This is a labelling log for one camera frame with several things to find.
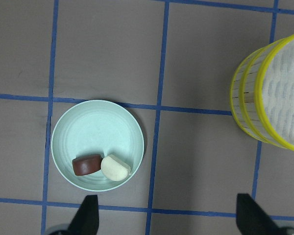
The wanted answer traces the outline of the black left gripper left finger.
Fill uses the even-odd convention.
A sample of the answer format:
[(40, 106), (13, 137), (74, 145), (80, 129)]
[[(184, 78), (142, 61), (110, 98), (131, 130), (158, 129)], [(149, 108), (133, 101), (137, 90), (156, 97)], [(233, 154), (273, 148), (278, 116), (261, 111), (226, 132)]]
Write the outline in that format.
[(72, 235), (96, 235), (99, 229), (98, 196), (87, 195), (68, 226)]

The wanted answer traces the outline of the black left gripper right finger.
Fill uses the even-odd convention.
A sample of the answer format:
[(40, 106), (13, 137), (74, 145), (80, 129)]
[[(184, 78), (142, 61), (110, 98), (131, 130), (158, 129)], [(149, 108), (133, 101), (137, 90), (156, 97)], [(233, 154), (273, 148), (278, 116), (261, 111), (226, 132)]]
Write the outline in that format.
[(242, 235), (278, 235), (279, 227), (247, 193), (238, 193), (236, 225)]

